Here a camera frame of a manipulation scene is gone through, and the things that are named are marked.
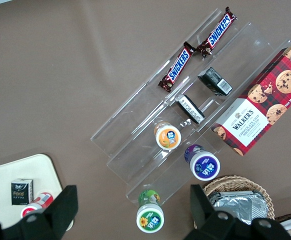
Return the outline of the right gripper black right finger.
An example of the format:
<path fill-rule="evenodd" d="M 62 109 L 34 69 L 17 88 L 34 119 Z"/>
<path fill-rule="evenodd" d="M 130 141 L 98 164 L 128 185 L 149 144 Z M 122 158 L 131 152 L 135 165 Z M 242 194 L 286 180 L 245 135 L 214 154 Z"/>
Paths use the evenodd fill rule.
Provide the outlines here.
<path fill-rule="evenodd" d="M 250 240 L 251 227 L 230 213 L 216 211 L 199 184 L 190 186 L 190 210 L 196 229 L 186 240 Z"/>

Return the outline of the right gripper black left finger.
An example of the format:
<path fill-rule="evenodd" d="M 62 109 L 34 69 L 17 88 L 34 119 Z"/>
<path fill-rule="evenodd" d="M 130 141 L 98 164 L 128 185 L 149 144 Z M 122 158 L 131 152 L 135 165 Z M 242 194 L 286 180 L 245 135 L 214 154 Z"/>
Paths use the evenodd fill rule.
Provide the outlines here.
<path fill-rule="evenodd" d="M 21 220 L 25 240 L 60 240 L 78 213 L 76 185 L 68 185 L 45 210 L 32 211 Z"/>

